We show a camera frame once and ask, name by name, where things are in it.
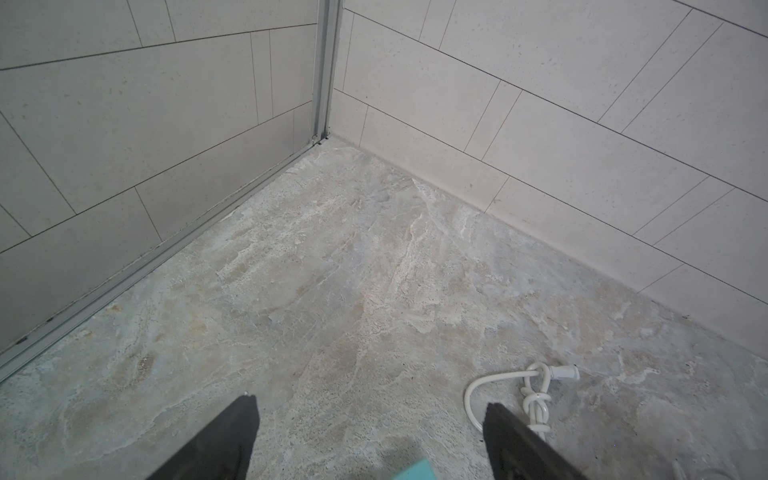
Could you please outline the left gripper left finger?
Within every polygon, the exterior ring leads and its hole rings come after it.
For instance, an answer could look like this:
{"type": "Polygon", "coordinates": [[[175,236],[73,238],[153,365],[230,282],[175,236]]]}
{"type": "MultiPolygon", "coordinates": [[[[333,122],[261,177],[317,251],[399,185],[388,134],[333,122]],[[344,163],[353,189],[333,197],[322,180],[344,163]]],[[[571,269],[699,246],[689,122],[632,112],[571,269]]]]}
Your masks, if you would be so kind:
{"type": "Polygon", "coordinates": [[[245,479],[259,426],[256,396],[241,395],[148,479],[245,479]]]}

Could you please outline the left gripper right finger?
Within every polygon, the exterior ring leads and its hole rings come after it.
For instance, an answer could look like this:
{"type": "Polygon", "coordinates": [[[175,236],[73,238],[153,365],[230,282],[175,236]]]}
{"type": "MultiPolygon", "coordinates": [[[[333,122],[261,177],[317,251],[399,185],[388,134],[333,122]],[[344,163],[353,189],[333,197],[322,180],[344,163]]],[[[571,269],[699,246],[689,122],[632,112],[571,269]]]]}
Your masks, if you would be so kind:
{"type": "Polygon", "coordinates": [[[487,405],[482,434],[496,480],[587,480],[500,403],[487,405]]]}

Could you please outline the teal charger plug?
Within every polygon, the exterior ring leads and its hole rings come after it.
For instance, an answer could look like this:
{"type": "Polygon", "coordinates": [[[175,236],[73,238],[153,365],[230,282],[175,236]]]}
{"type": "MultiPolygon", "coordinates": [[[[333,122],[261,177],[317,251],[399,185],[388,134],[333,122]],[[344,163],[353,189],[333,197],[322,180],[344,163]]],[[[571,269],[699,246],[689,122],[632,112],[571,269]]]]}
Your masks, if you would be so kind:
{"type": "Polygon", "coordinates": [[[436,480],[436,475],[429,461],[422,459],[396,474],[393,480],[436,480]]]}

